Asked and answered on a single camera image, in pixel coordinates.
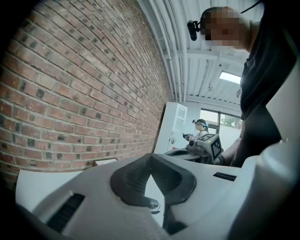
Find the white corrugated ceiling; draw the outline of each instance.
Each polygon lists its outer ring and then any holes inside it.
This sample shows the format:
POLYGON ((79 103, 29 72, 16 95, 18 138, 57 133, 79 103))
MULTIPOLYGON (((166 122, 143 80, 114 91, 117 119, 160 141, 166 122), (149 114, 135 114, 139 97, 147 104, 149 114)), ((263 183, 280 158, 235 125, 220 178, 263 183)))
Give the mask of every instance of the white corrugated ceiling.
MULTIPOLYGON (((248 54, 232 48, 209 46, 199 34, 198 39, 192 41, 186 25, 189 20, 199 21, 202 12, 207 8, 227 6, 241 12, 252 6, 256 1, 140 0, 139 2, 141 5, 143 4, 144 8, 142 8, 144 11, 147 11, 146 16, 156 33, 157 41, 164 55, 163 57, 170 79, 170 88, 173 93, 177 92, 178 101, 182 102, 184 99, 184 85, 186 84, 186 100, 210 102, 212 104, 238 109, 240 103, 236 97, 236 92, 240 88, 239 84, 219 79, 219 76, 221 71, 241 76, 248 54), (170 26, 168 25, 169 20, 172 25, 171 28, 168 28, 168 26, 170 26), (167 53, 166 40, 170 48, 171 61, 169 61, 167 53), (183 55, 184 42, 187 50, 186 62, 184 62, 185 58, 183 55), (179 72, 177 72, 175 64, 176 58, 179 59, 179 72)), ((262 15, 262 4, 242 14, 245 19, 253 22, 260 21, 262 15)))

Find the black slot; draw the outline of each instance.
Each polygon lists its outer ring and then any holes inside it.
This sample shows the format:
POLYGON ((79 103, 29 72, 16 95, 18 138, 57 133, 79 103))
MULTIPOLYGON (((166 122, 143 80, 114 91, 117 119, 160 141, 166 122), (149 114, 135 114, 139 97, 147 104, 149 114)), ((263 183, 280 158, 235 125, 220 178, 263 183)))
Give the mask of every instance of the black slot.
POLYGON ((81 194, 73 194, 49 219, 47 226, 61 233, 84 200, 81 194))
POLYGON ((225 174, 225 173, 220 173, 220 172, 216 172, 213 176, 217 177, 217 178, 222 178, 222 179, 225 179, 225 180, 229 180, 229 181, 234 181, 235 178, 236 178, 236 176, 232 176, 232 175, 225 174))

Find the ceiling light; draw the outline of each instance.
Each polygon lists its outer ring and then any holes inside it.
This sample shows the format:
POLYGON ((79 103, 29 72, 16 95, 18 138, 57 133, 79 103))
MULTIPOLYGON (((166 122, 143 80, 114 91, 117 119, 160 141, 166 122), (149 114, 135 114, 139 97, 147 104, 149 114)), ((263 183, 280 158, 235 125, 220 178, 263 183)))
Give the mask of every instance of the ceiling light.
POLYGON ((237 75, 230 74, 230 73, 222 72, 220 75, 220 79, 224 79, 227 81, 231 81, 233 83, 240 84, 240 77, 237 75))

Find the man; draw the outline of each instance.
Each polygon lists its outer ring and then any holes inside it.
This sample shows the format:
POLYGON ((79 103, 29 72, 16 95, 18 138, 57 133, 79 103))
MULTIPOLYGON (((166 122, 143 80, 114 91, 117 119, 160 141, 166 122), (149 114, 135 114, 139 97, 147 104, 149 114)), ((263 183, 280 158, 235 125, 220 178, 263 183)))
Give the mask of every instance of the man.
POLYGON ((275 16, 282 18, 279 11, 274 13, 267 4, 259 23, 246 22, 228 7, 209 8, 202 14, 200 32, 205 40, 250 54, 240 82, 242 131, 220 156, 222 165, 242 167, 246 158, 259 155, 266 147, 281 140, 266 104, 289 75, 296 62, 296 53, 287 41, 287 26, 284 26, 287 21, 275 23, 275 16))

